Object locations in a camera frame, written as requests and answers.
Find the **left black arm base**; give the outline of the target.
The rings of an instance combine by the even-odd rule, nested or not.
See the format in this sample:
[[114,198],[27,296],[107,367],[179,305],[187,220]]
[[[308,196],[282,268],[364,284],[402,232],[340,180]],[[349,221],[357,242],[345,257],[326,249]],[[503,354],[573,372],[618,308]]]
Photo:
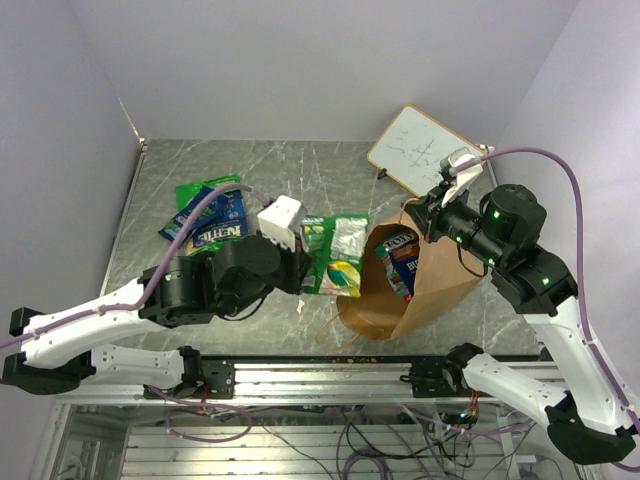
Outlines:
[[234,365],[227,360],[204,359],[202,366],[193,371],[175,387],[161,389],[162,393],[179,399],[232,399],[235,389]]

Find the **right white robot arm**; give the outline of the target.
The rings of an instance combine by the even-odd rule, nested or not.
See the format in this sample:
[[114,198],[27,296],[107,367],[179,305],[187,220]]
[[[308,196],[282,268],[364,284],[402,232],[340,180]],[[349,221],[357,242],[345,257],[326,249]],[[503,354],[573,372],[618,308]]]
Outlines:
[[580,465],[623,461],[639,431],[591,351],[579,311],[578,286],[565,262],[539,246],[547,212],[522,185],[486,194],[479,210],[441,183],[404,207],[429,243],[450,238],[479,260],[498,293],[535,330],[566,385],[545,384],[470,343],[453,348],[442,387],[459,396],[487,393],[543,427],[553,445]]

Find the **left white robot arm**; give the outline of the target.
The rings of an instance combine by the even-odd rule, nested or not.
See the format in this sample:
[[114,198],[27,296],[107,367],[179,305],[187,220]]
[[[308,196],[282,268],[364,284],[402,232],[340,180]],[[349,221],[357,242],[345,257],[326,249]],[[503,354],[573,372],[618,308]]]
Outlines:
[[137,384],[192,397],[215,384],[216,372],[198,350],[148,351],[119,347],[117,341],[206,324],[214,317],[242,321],[275,290],[300,294],[312,265],[300,241],[287,249],[252,235],[214,253],[177,256],[65,311],[16,309],[10,333],[20,349],[5,358],[1,381],[33,395],[58,395],[94,383]]

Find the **green Chuba chips bag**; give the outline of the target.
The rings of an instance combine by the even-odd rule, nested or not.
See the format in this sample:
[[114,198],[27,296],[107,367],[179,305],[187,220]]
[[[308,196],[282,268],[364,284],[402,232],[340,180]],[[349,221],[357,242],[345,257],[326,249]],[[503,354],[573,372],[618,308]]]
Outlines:
[[[180,210],[197,204],[209,191],[226,183],[239,183],[236,174],[208,180],[200,183],[180,185],[175,188],[176,204]],[[249,235],[249,225],[241,190],[229,190],[224,193],[228,202],[224,213],[194,230],[184,243],[184,252],[195,256],[203,252],[216,252],[224,243],[238,241]]]

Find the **blue Kettle vinegar chips bag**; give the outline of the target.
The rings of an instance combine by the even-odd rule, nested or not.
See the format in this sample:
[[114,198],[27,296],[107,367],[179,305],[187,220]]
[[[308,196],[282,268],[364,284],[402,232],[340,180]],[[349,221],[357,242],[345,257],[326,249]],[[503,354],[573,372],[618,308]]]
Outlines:
[[216,252],[225,243],[240,240],[249,235],[249,224],[240,190],[227,192],[225,213],[196,229],[184,246],[188,256],[204,252]]

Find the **green yellow snack packet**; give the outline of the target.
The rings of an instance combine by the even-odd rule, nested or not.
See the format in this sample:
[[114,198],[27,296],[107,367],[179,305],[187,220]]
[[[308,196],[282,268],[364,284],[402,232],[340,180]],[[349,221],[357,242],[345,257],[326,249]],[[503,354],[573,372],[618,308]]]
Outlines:
[[309,215],[302,221],[302,239],[312,266],[302,281],[311,295],[358,298],[370,217],[362,213]]

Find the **small blue snack packet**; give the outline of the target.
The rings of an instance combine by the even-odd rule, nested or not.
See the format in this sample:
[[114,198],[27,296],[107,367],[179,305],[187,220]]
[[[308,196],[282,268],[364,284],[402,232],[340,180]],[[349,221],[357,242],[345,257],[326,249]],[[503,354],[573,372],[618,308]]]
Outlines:
[[[198,193],[183,207],[178,213],[176,213],[159,231],[158,234],[168,240],[173,241],[181,228],[187,223],[189,216],[195,210],[197,205],[210,193],[213,189],[203,186]],[[220,215],[220,207],[217,199],[210,202],[198,218],[191,225],[189,233],[193,233],[196,229],[205,226],[208,222],[214,220]]]

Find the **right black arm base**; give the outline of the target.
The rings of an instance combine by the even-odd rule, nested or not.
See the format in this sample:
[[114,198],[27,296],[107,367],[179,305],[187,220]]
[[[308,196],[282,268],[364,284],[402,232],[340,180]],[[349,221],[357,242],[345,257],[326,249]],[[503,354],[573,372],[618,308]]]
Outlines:
[[471,343],[464,343],[451,349],[444,356],[429,356],[413,363],[408,374],[399,380],[409,384],[414,398],[465,397],[471,396],[463,375],[463,369],[476,355],[484,350]]

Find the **brown paper bag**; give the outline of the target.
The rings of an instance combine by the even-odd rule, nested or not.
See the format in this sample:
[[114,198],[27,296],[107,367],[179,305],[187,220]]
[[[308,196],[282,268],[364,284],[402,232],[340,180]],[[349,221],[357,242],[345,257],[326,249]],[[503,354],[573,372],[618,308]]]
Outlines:
[[428,243],[420,234],[414,294],[409,301],[397,295],[375,247],[392,234],[409,232],[417,234],[419,230],[403,209],[371,230],[363,258],[361,295],[336,299],[334,318],[349,328],[353,336],[340,345],[331,345],[322,340],[326,327],[321,326],[315,336],[317,344],[329,351],[339,351],[361,338],[397,339],[447,313],[476,288],[482,279],[479,261],[469,253],[458,254],[452,240],[442,238]]

